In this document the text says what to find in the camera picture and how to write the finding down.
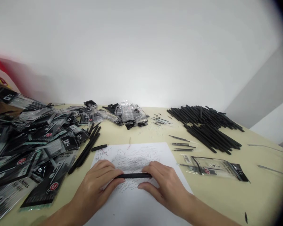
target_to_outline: right hand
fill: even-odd
[[[154,161],[145,166],[142,172],[150,173],[160,188],[157,189],[149,182],[140,183],[137,188],[146,190],[169,211],[187,220],[195,196],[185,189],[175,170]]]

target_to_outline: pile of pen barrels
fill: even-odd
[[[171,108],[167,112],[182,122],[188,132],[203,143],[212,152],[216,150],[231,154],[232,148],[240,150],[242,146],[237,141],[220,132],[218,129],[228,127],[230,129],[239,129],[244,132],[243,128],[230,120],[225,113],[217,112],[213,108],[203,108],[201,106],[181,106],[181,108]]]

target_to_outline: finger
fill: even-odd
[[[149,182],[140,183],[137,187],[138,189],[143,189],[149,192],[160,204],[165,206],[165,200],[159,190]]]
[[[109,171],[113,171],[113,170],[115,170],[113,167],[106,166],[106,167],[94,172],[94,176],[95,176],[95,178],[98,178],[100,176],[103,176],[105,173],[107,173]]]
[[[104,167],[107,167],[107,166],[111,166],[112,168],[115,169],[115,166],[108,160],[105,160],[105,161],[102,161],[98,166],[97,166],[97,170],[99,169],[102,169]]]
[[[114,179],[115,177],[124,174],[123,171],[121,171],[120,169],[115,169],[113,171],[109,171],[107,173],[105,173],[103,176],[97,178],[98,180],[98,184],[100,187],[104,186],[105,184],[107,184],[109,181],[111,181],[112,179]]]
[[[114,189],[121,183],[124,183],[125,179],[124,178],[118,178],[118,179],[114,179],[112,180],[107,187],[105,188],[105,190],[103,191],[101,197],[99,198],[99,205],[102,206],[105,204],[105,202],[107,202],[109,196],[111,195],[111,193],[114,191]]]
[[[164,181],[163,175],[152,165],[145,166],[142,169],[142,172],[151,174],[159,185],[161,185]]]
[[[161,164],[158,161],[150,162],[149,165],[154,166],[162,175],[167,175],[168,174],[167,166]]]
[[[103,159],[98,160],[98,161],[93,165],[93,167],[91,167],[91,169],[90,169],[89,171],[90,171],[90,172],[95,171],[96,168],[97,168],[97,166],[98,166],[100,163],[104,162],[104,161],[106,161],[106,160],[103,160]]]

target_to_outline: pen scribbles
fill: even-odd
[[[140,173],[142,168],[151,161],[160,161],[160,152],[152,145],[133,146],[123,149],[111,146],[107,151],[97,151],[95,160],[107,159],[124,173]],[[150,178],[126,179],[123,184],[118,185],[116,192],[123,193],[127,189],[137,189],[141,182],[154,181]]]

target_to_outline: black pen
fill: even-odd
[[[117,176],[115,179],[117,178],[151,178],[152,175],[149,173],[134,173],[134,174],[121,174],[119,176]]]

